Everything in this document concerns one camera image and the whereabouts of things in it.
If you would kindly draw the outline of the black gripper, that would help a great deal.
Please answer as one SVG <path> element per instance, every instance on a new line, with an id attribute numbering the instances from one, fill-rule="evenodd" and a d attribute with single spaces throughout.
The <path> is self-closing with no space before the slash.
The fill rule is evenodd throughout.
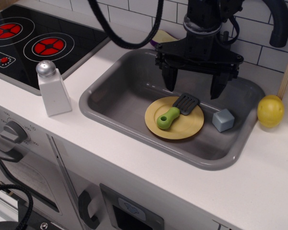
<path id="1" fill-rule="evenodd" d="M 178 41 L 154 46 L 155 63 L 162 69 L 166 88 L 174 91 L 179 69 L 213 75 L 211 100 L 217 99 L 225 89 L 228 79 L 237 78 L 243 57 L 221 43 L 217 35 L 188 34 Z"/>

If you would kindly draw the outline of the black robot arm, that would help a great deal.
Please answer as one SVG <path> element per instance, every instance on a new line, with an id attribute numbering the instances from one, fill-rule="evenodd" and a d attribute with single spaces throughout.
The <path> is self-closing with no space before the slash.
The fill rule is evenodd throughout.
<path id="1" fill-rule="evenodd" d="M 210 95 L 218 98 L 227 82 L 236 78 L 243 56 L 230 50 L 236 41 L 225 34 L 220 37 L 222 24 L 227 20 L 240 30 L 234 14 L 242 9 L 241 0 L 190 0 L 183 20 L 184 39 L 159 43 L 155 63 L 162 70 L 166 88 L 173 91 L 178 70 L 194 71 L 213 76 Z"/>

